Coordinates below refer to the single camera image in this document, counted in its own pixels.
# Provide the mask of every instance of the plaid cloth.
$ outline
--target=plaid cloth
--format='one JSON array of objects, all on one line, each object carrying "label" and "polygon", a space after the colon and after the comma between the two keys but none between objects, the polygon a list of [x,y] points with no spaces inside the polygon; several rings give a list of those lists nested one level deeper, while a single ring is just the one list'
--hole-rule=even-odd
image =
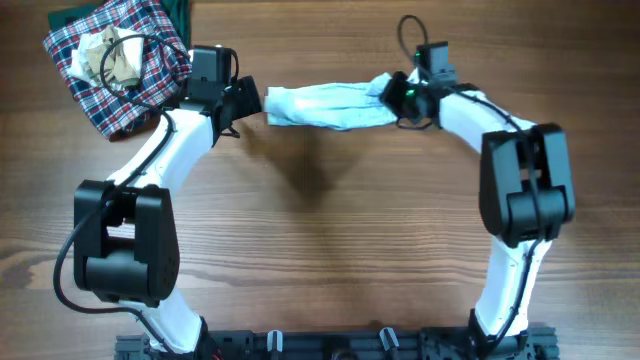
[{"label": "plaid cloth", "polygon": [[[51,55],[58,71],[71,90],[73,98],[82,106],[93,125],[107,138],[120,130],[131,131],[152,114],[148,109],[123,102],[102,87],[70,77],[71,50],[77,49],[80,35],[97,33],[107,25],[131,29],[139,33],[154,34],[186,49],[171,21],[160,5],[160,0],[111,0],[86,18],[49,33],[44,47]],[[124,95],[145,103],[160,105],[179,89],[177,82],[191,73],[191,64],[169,47],[157,41],[145,41],[142,55],[141,85]]]}]

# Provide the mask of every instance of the green fabric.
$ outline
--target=green fabric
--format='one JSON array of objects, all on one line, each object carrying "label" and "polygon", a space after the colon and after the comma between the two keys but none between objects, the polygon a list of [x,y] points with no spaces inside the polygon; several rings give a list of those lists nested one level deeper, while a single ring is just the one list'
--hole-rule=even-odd
[{"label": "green fabric", "polygon": [[97,8],[97,5],[85,5],[60,11],[52,11],[49,13],[49,27],[52,31],[56,31],[78,19],[86,17]]},{"label": "green fabric", "polygon": [[173,27],[184,46],[191,47],[191,14],[189,13],[189,0],[162,0],[164,12],[171,20]]}]

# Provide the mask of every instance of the black metal base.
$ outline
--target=black metal base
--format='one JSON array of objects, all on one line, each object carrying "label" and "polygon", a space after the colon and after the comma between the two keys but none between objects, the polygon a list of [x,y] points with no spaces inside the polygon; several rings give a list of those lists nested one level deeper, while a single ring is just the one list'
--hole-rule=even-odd
[{"label": "black metal base", "polygon": [[[555,329],[532,327],[524,350],[518,354],[490,359],[557,360],[559,351]],[[385,352],[380,336],[373,331],[335,333],[285,333],[282,352],[267,351],[267,334],[251,331],[211,331],[221,350],[221,360],[457,360],[474,359],[468,349],[467,328],[429,328],[396,331],[397,354]],[[119,336],[115,360],[171,359],[151,350],[149,339]]]}]

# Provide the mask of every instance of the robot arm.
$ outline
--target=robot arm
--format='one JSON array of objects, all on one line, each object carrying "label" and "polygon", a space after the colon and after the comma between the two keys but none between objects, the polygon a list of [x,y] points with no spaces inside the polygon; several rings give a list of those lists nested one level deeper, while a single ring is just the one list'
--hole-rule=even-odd
[{"label": "robot arm", "polygon": [[[176,194],[198,159],[209,152],[217,140],[209,116],[184,109],[174,109],[168,113],[175,123],[174,133],[145,173],[131,184],[132,187],[142,189],[153,184]],[[167,131],[167,121],[163,116],[142,149],[124,167],[109,176],[107,181],[113,181],[115,185],[124,181],[158,146]]]},{"label": "robot arm", "polygon": [[513,117],[475,86],[458,84],[447,49],[447,43],[418,46],[417,71],[426,75],[412,84],[404,73],[394,74],[380,100],[416,126],[431,118],[481,154],[479,205],[492,245],[485,287],[469,321],[476,338],[472,353],[518,353],[542,259],[575,211],[566,139],[557,125]]}]

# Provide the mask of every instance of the crumpled fabric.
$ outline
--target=crumpled fabric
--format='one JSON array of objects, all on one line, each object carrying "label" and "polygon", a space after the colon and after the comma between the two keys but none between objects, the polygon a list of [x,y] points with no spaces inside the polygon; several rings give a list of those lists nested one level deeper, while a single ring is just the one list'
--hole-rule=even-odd
[{"label": "crumpled fabric", "polygon": [[[298,89],[270,87],[264,102],[267,122],[341,131],[391,124],[397,118],[378,98],[389,80],[391,76],[384,73],[368,83],[331,83]],[[418,81],[417,71],[409,81]]]},{"label": "crumpled fabric", "polygon": [[[49,32],[43,41],[45,49],[71,91],[73,99],[107,139],[126,136],[143,126],[153,115],[147,108],[114,97],[103,87],[91,86],[90,83],[69,75],[71,53],[78,49],[82,34],[99,33],[109,25],[156,35],[181,51],[187,51],[162,9],[160,0],[109,0],[89,16]],[[145,41],[142,49],[140,84],[126,88],[122,94],[148,104],[161,105],[178,92],[180,82],[190,73],[189,59],[156,41]]]},{"label": "crumpled fabric", "polygon": [[[71,51],[69,75],[92,86],[102,86],[100,62],[108,47],[121,37],[139,34],[113,25],[96,34],[82,34],[77,50]],[[109,53],[104,64],[105,80],[116,91],[140,82],[142,67],[142,38],[126,40]]]}]

